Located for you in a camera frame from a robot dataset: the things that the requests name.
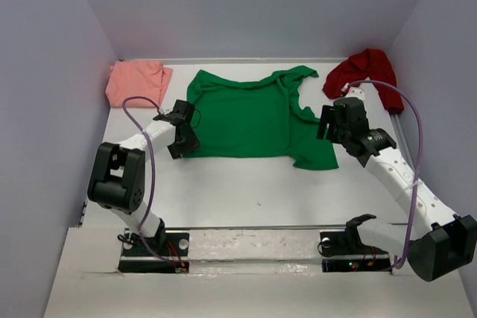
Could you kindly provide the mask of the green t-shirt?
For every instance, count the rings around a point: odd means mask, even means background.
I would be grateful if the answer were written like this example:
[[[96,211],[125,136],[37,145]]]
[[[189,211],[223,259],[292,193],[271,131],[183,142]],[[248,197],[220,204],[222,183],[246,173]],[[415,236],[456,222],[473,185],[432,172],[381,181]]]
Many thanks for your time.
[[[310,171],[338,168],[332,143],[317,138],[320,119],[300,105],[300,86],[319,77],[308,66],[274,71],[255,81],[238,82],[200,70],[186,99],[197,112],[200,142],[189,158],[271,158],[288,156]]]

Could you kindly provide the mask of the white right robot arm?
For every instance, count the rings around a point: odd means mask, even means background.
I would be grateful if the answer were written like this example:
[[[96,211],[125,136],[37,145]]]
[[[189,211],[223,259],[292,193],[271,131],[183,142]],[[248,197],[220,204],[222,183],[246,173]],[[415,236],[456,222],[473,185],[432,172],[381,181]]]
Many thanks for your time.
[[[321,236],[318,252],[323,257],[385,252],[404,258],[426,282],[472,262],[476,220],[457,214],[416,178],[392,137],[370,128],[361,99],[339,98],[323,106],[317,138],[341,145],[408,215],[405,228],[379,222],[374,214],[354,217],[344,230]]]

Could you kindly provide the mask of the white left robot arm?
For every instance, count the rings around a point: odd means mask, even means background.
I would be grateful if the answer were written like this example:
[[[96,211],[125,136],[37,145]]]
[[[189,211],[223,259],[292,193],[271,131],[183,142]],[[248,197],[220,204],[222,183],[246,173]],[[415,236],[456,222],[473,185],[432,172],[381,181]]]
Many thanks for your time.
[[[145,100],[156,108],[157,115],[148,126],[143,127],[127,109],[133,100]],[[138,241],[147,254],[158,258],[165,246],[166,232],[164,221],[151,212],[155,155],[165,148],[172,159],[181,159],[200,147],[192,126],[197,110],[188,101],[177,100],[173,109],[164,113],[144,96],[126,98],[121,106],[138,133],[119,143],[105,141],[99,145],[87,197],[127,225],[132,236],[126,240],[129,245]]]

